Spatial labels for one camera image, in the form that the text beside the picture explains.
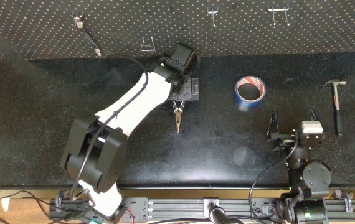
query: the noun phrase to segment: white arm segment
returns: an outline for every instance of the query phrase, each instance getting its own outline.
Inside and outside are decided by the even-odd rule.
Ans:
[[[146,75],[143,73],[139,82],[130,89],[125,95],[123,95],[117,102],[109,106],[108,108],[97,112],[98,119],[101,122],[105,122],[114,111],[118,110],[123,104],[135,95],[146,81]],[[154,72],[148,73],[148,83],[145,91],[142,91],[135,100],[133,100],[126,108],[124,108],[116,118],[112,119],[107,125],[111,128],[121,128],[122,132],[128,137],[134,130],[134,128],[140,123],[144,117],[156,106],[163,103],[169,96],[171,91],[171,84],[165,81],[165,78]],[[85,183],[83,180],[79,180],[79,184],[84,189],[89,189],[89,193],[92,196],[96,205],[94,209],[100,213],[111,216],[118,208],[122,201],[122,196],[116,188],[116,184],[112,186],[105,193],[96,193],[93,187]]]
[[[117,109],[132,98],[143,86],[146,76],[143,73],[139,82],[123,95],[117,102],[108,108],[97,112],[99,121],[105,122]],[[123,109],[116,118],[107,125],[111,128],[121,128],[122,132],[129,137],[134,128],[156,106],[164,103],[171,91],[171,84],[165,78],[155,72],[148,73],[148,83],[145,91]]]

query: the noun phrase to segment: black tabletop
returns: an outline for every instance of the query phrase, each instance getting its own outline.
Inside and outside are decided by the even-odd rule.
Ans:
[[[284,155],[265,135],[275,110],[281,133],[308,120],[313,109],[329,131],[312,152],[332,168],[332,187],[355,188],[355,54],[263,55],[202,58],[200,100],[189,102],[176,133],[171,103],[150,112],[128,139],[122,189],[249,188]],[[70,125],[82,110],[96,113],[128,91],[141,70],[126,61],[97,59],[0,60],[0,188],[63,189],[73,180],[60,167]],[[253,75],[266,84],[263,101],[246,113],[233,98],[235,82]],[[332,79],[343,136],[334,135]],[[288,186],[284,165],[268,171],[259,187]]]

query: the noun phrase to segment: white tape piece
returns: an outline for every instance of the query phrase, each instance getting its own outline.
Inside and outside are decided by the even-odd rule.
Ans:
[[[9,198],[3,198],[1,200],[1,203],[2,203],[2,207],[3,207],[3,210],[5,212],[9,211],[9,202],[10,202],[10,199]]]

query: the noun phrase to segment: blue tape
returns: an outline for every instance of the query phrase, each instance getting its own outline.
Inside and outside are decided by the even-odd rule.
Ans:
[[[259,92],[260,92],[259,98],[255,99],[255,100],[247,100],[239,94],[239,87],[243,84],[246,84],[246,83],[255,85],[259,89]],[[235,84],[234,99],[240,109],[247,110],[248,108],[258,105],[262,101],[265,94],[266,94],[266,86],[263,83],[263,81],[258,77],[253,77],[253,76],[242,77]]]

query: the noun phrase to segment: wooden surface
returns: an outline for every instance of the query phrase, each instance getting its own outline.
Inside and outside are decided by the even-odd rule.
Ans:
[[[49,206],[42,204],[45,211],[49,210]],[[10,224],[24,223],[49,223],[49,219],[42,213],[35,200],[29,199],[11,199],[9,203],[9,211],[5,212],[0,200],[0,218]],[[345,224],[354,224],[355,222],[345,222]]]

